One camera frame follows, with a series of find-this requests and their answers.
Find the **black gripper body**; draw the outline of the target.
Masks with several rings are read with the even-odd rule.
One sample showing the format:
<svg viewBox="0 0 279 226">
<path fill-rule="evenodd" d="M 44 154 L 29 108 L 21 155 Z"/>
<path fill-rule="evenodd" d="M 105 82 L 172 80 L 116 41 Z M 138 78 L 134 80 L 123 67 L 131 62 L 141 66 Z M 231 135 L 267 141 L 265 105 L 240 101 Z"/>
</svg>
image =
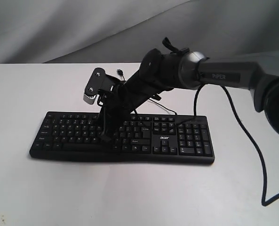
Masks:
<svg viewBox="0 0 279 226">
<path fill-rule="evenodd" d="M 172 88 L 150 83 L 140 78 L 139 72 L 123 82 L 113 76 L 107 79 L 113 82 L 111 91 L 99 90 L 98 103 L 102 103 L 99 121 L 104 132 L 114 132 L 123 122 L 130 120 L 131 113 L 152 96 Z"/>
</svg>

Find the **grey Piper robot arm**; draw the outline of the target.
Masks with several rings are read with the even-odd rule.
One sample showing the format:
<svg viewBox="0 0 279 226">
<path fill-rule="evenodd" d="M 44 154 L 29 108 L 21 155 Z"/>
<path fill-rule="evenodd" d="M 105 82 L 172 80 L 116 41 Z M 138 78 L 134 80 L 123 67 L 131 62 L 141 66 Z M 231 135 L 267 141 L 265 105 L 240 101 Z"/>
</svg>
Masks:
<svg viewBox="0 0 279 226">
<path fill-rule="evenodd" d="M 188 48 L 178 49 L 168 39 L 162 43 L 169 54 L 150 50 L 135 74 L 126 82 L 115 80 L 113 90 L 101 98 L 103 141 L 111 141 L 131 112 L 152 96 L 173 89 L 198 90 L 208 84 L 250 91 L 255 111 L 264 112 L 279 134 L 279 55 L 209 58 Z"/>
</svg>

